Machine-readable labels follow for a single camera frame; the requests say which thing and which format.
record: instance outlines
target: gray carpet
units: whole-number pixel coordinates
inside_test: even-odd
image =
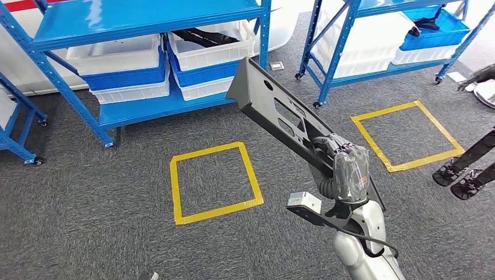
[[[274,77],[312,104],[315,83],[310,77],[294,79],[307,25],[308,14],[291,41],[270,53],[270,61],[284,63],[286,70]],[[493,109],[457,93],[450,80],[432,85],[437,70],[333,89],[317,113],[335,131],[368,146],[350,116],[420,100],[468,148],[491,129]],[[78,94],[97,111],[89,93]],[[348,278],[332,249],[333,230],[284,208],[291,192],[317,193],[307,164],[234,104],[115,129],[115,147],[104,149],[61,96],[32,100],[50,124],[33,126],[27,147],[47,162],[23,166],[0,152],[0,279],[136,279],[144,269],[161,279]],[[365,122],[390,160],[400,163],[448,148],[417,113],[396,115],[404,121]],[[176,226],[172,156],[235,141],[246,145],[264,204]],[[491,153],[478,165],[494,158]],[[388,207],[388,240],[401,250],[403,273],[407,279],[493,279],[493,186],[459,201],[431,180],[440,164],[389,173],[371,153],[371,171]],[[252,198],[236,150],[185,160],[178,172],[185,215]],[[330,205],[325,201],[324,207]]]

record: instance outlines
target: black cable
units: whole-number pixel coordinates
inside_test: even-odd
[[[347,235],[350,235],[350,236],[354,236],[354,237],[356,237],[358,239],[368,240],[368,241],[371,241],[371,242],[375,242],[375,243],[378,243],[378,244],[382,244],[384,246],[387,246],[387,247],[389,247],[390,249],[392,249],[394,251],[393,256],[395,258],[398,258],[399,257],[399,249],[397,249],[396,247],[390,245],[389,243],[387,243],[385,241],[382,241],[382,240],[379,240],[379,239],[375,239],[375,238],[372,238],[372,237],[368,237],[368,236],[364,236],[364,235],[361,235],[361,234],[358,234],[358,233],[350,232],[347,229],[343,229],[341,227],[338,227],[336,229],[338,231],[340,231],[340,232],[343,232],[343,233],[345,233]]]

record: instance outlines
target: robotic hand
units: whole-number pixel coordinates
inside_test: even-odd
[[[251,59],[239,63],[226,98],[235,99],[243,113],[305,159],[319,192],[335,200],[322,215],[321,200],[296,192],[287,209],[314,225],[337,230],[332,244],[352,279],[404,280],[398,251],[385,241],[385,206],[369,175],[368,151],[335,134]]]
[[[382,209],[367,197],[368,150],[336,134],[317,137],[312,142],[319,156],[334,158],[333,178],[312,165],[309,168],[319,192],[335,200],[335,206],[323,217],[318,198],[308,192],[296,192],[291,194],[287,209],[313,224],[337,229],[332,244],[352,279],[405,279],[396,261],[397,249],[385,241]]]

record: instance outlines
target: shelf frame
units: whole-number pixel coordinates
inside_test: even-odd
[[[206,6],[206,9],[196,9],[196,10],[188,10],[184,7],[187,7],[187,3],[183,2],[171,2],[171,1],[163,1],[163,0],[146,0],[145,2],[136,2],[136,5],[144,5],[146,4],[155,4],[157,6],[165,7],[164,5],[170,4],[176,7],[176,10],[180,11],[180,15],[169,15],[171,17],[179,16],[175,20],[166,20],[166,16],[164,16],[164,20],[160,22],[146,22],[146,20],[153,20],[149,17],[142,16],[140,19],[135,17],[134,19],[140,20],[139,23],[131,23],[128,26],[125,26],[127,22],[121,24],[119,26],[106,26],[105,28],[94,28],[89,30],[87,33],[79,33],[72,32],[73,30],[69,27],[72,25],[74,29],[77,29],[80,25],[76,22],[76,20],[71,20],[74,16],[78,17],[80,14],[86,12],[98,12],[96,8],[100,7],[86,7],[85,10],[82,9],[84,5],[92,5],[93,1],[83,1],[83,0],[71,0],[67,2],[56,2],[46,4],[45,0],[32,0],[35,5],[40,9],[41,13],[44,14],[43,20],[41,21],[40,28],[35,35],[34,39],[29,37],[27,33],[22,29],[20,24],[14,19],[14,17],[10,14],[10,12],[5,7],[5,4],[0,2],[0,23],[3,25],[5,30],[12,36],[12,38],[18,43],[18,45],[24,50],[24,52],[31,58],[31,60],[35,63],[38,68],[42,71],[43,74],[50,80],[50,82],[58,89],[58,91],[62,94],[62,96],[66,99],[69,105],[76,111],[76,113],[80,116],[80,118],[88,125],[88,127],[93,131],[93,133],[98,137],[98,139],[104,144],[104,146],[111,147],[113,146],[113,140],[108,135],[107,130],[115,127],[119,127],[122,125],[138,123],[140,121],[151,120],[158,117],[169,116],[171,114],[179,114],[185,113],[192,110],[199,110],[206,107],[218,106],[229,103],[225,100],[224,94],[216,94],[214,97],[210,97],[209,99],[205,99],[207,101],[182,101],[176,102],[175,104],[178,106],[176,108],[167,108],[163,111],[149,111],[145,107],[134,107],[133,112],[129,114],[129,116],[124,118],[115,118],[112,119],[111,114],[108,112],[109,108],[112,108],[110,104],[105,104],[100,106],[100,117],[102,120],[98,121],[95,116],[91,114],[91,112],[86,108],[86,106],[80,101],[77,95],[69,88],[69,86],[65,83],[63,78],[57,73],[57,71],[53,68],[50,62],[47,59],[47,55],[51,58],[54,58],[54,55],[50,50],[55,50],[58,48],[67,48],[72,46],[79,46],[83,44],[90,43],[98,43],[102,41],[109,40],[117,40],[117,39],[125,39],[129,37],[135,36],[143,36],[147,34],[154,33],[162,33],[168,32],[178,29],[184,29],[189,27],[197,27],[204,25],[211,25],[216,23],[241,20],[241,19],[256,19],[256,28],[255,32],[261,32],[260,34],[260,55],[259,61],[260,65],[266,69],[268,64],[268,43],[269,43],[269,28],[270,28],[270,12],[271,12],[271,0],[262,0],[261,5],[256,4],[255,0],[187,0],[187,2],[195,2],[201,5],[210,4],[210,6]],[[119,0],[108,0],[105,2],[106,8],[110,3],[113,3],[114,10],[106,10],[106,15],[121,15],[122,12],[120,7],[123,6]],[[60,24],[54,24],[54,21],[58,20],[56,14],[57,9],[62,9],[66,7],[73,7],[73,5],[80,5],[81,9],[66,9],[69,13],[74,13],[71,15],[65,15],[64,17],[68,20],[62,20]],[[187,13],[196,13],[195,16],[190,16]],[[45,36],[43,37],[43,31],[48,32],[49,28],[56,29],[59,32],[60,36]],[[62,66],[68,68],[72,72],[77,73],[74,67],[67,64],[63,59],[55,57],[55,61],[61,64]],[[137,101],[128,101],[135,102],[136,105],[141,104],[140,100]]]
[[[0,126],[0,151],[9,150],[12,153],[18,155],[20,158],[24,159],[24,163],[34,163],[36,160],[36,154],[30,152],[24,147],[27,140],[27,135],[34,118],[38,118],[38,123],[46,124],[47,116],[38,109],[34,103],[29,100],[22,92],[16,88],[12,82],[7,79],[2,73],[0,73],[0,84],[14,96],[16,107],[12,113],[5,128]],[[12,128],[19,116],[21,110],[27,110],[27,117],[24,121],[22,131],[20,133],[19,139],[16,141],[11,138]]]
[[[313,80],[316,82],[320,88],[318,101],[314,102],[313,106],[320,107],[326,103],[326,97],[330,92],[330,89],[336,86],[348,85],[351,83],[367,81],[370,79],[382,78],[385,76],[402,74],[410,71],[415,71],[419,69],[435,67],[443,65],[437,76],[435,77],[435,82],[440,83],[447,71],[452,67],[454,62],[461,56],[461,54],[466,50],[469,44],[474,40],[474,38],[481,31],[483,26],[487,23],[493,13],[495,13],[495,3],[485,14],[480,23],[469,33],[467,38],[459,45],[456,49],[455,54],[449,59],[443,59],[438,61],[427,61],[414,64],[404,64],[404,65],[392,65],[388,67],[386,71],[368,73],[364,75],[356,75],[344,78],[334,79],[335,71],[340,61],[340,56],[344,50],[347,38],[349,36],[350,30],[354,25],[356,18],[372,15],[380,15],[383,13],[403,11],[407,9],[421,8],[423,6],[429,5],[440,5],[448,2],[455,2],[455,0],[346,0],[343,7],[337,13],[333,19],[324,27],[323,31],[315,38],[316,24],[318,22],[318,16],[320,12],[320,7],[322,0],[315,0],[313,6],[313,12],[311,16],[311,21],[309,24],[308,35],[306,37],[305,48],[302,53],[301,64],[299,66],[299,72],[296,73],[296,79],[300,79],[306,74],[306,71],[310,74]],[[464,0],[462,9],[457,11],[458,14],[462,13],[462,17],[465,18],[466,11],[468,7],[468,0]],[[347,8],[346,19],[342,26],[342,32],[340,33],[339,39],[334,50],[332,60],[328,69],[323,69],[322,64],[311,54],[311,48],[315,43],[320,40],[324,33],[330,29],[331,25],[340,16],[342,11]],[[323,74],[325,80],[322,82],[309,65],[309,61],[312,60],[318,70]]]

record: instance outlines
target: metal part with holes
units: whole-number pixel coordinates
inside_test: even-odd
[[[333,133],[332,129],[252,59],[245,58],[239,63],[226,98],[235,99],[240,110],[253,121],[309,164],[329,178],[333,177],[333,159],[317,156],[311,143],[314,137]],[[294,124],[277,111],[276,103],[295,115],[298,123]],[[373,180],[368,196],[385,210]]]

